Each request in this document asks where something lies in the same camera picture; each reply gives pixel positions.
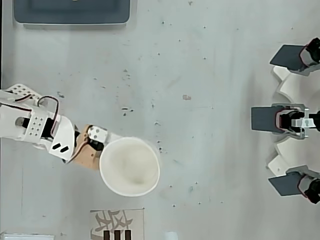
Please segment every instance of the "white object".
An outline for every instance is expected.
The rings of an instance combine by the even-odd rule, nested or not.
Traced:
[[[92,126],[88,130],[88,135],[91,140],[98,141],[100,143],[107,143],[108,131],[99,126]]]
[[[113,192],[126,197],[151,192],[160,178],[158,154],[136,137],[122,137],[107,144],[99,167],[104,183]]]
[[[0,137],[32,143],[37,149],[46,149],[68,162],[75,148],[74,126],[68,118],[57,114],[53,139],[42,137],[48,118],[53,119],[55,114],[45,108],[45,101],[38,106],[40,98],[41,95],[20,83],[0,90]]]
[[[37,235],[37,234],[4,234],[4,240],[54,240],[53,235]]]

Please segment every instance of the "red wire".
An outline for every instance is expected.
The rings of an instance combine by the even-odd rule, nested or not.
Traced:
[[[39,107],[39,103],[41,100],[43,99],[52,99],[52,100],[55,100],[56,101],[56,105],[55,105],[55,112],[54,112],[54,116],[53,116],[53,124],[52,124],[52,128],[51,128],[51,135],[53,135],[54,133],[54,130],[56,128],[56,119],[57,119],[57,116],[58,116],[58,111],[59,111],[59,100],[56,99],[54,96],[42,96],[38,99],[38,102],[37,102],[37,106]]]
[[[15,99],[14,101],[15,101],[15,102],[20,102],[20,101],[27,100],[27,99],[30,98],[30,97],[31,97],[31,94],[28,94],[27,96],[24,96],[24,97]]]
[[[31,109],[27,109],[27,108],[23,108],[23,107],[19,107],[19,106],[13,106],[13,105],[5,104],[5,103],[2,103],[2,102],[0,102],[0,105],[7,106],[7,107],[13,108],[13,109],[19,109],[19,110],[22,110],[22,111],[27,111],[27,112],[31,112],[32,111]]]

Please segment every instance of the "black wire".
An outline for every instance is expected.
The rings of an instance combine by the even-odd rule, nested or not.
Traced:
[[[56,119],[57,119],[57,116],[58,116],[58,111],[59,111],[59,100],[56,99],[54,96],[42,96],[38,99],[38,102],[37,102],[37,106],[39,106],[39,103],[41,100],[43,99],[52,99],[52,100],[55,100],[56,102],[56,105],[55,105],[55,112],[54,112],[54,116],[53,116],[53,123],[52,123],[52,128],[51,128],[51,134],[53,135],[53,132],[55,130],[55,127],[56,127]]]

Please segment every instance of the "stain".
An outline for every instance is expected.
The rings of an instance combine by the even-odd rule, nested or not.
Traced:
[[[62,99],[64,99],[64,98],[65,98],[65,96],[64,96],[64,95],[62,95],[60,91],[57,91],[57,92],[56,92],[56,94],[58,94],[59,98],[62,98]]]
[[[182,95],[182,99],[186,100],[186,101],[189,101],[189,100],[191,100],[191,97],[188,96],[187,94],[184,94],[184,95]]]
[[[176,159],[173,159],[172,161],[174,161],[176,164],[178,164],[178,165],[183,165],[181,162],[179,162],[178,160],[176,160]]]
[[[182,79],[182,76],[180,75],[180,76],[178,76],[177,78],[171,80],[171,81],[169,82],[169,84],[166,86],[166,89],[172,88],[172,86],[174,86],[175,84],[177,84],[181,79]]]

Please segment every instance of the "mounting hole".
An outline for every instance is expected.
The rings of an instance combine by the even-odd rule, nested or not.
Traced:
[[[68,146],[65,146],[64,148],[62,148],[61,150],[60,150],[60,153],[64,153],[65,151],[67,151],[69,149],[69,147]]]
[[[57,143],[56,145],[54,145],[53,147],[52,147],[52,149],[53,150],[56,150],[56,149],[58,149],[58,148],[60,148],[61,147],[61,144],[60,143]]]

